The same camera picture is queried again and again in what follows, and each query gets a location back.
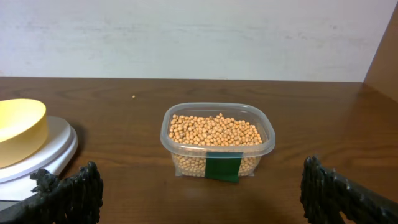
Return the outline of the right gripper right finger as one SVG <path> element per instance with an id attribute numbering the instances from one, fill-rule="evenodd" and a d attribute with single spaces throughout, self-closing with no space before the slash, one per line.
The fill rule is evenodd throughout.
<path id="1" fill-rule="evenodd" d="M 397 223 L 397 203 L 323 167 L 315 156 L 304 160 L 300 202 L 309 223 Z"/>

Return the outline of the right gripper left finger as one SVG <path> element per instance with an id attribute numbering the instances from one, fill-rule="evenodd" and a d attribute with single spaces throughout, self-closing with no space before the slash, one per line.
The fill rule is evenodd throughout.
<path id="1" fill-rule="evenodd" d="M 1 223 L 52 224 L 100 221 L 104 183 L 92 161 L 80 167 L 78 173 L 59 179 L 46 169 L 30 175 L 36 181 L 33 196 L 1 211 Z"/>

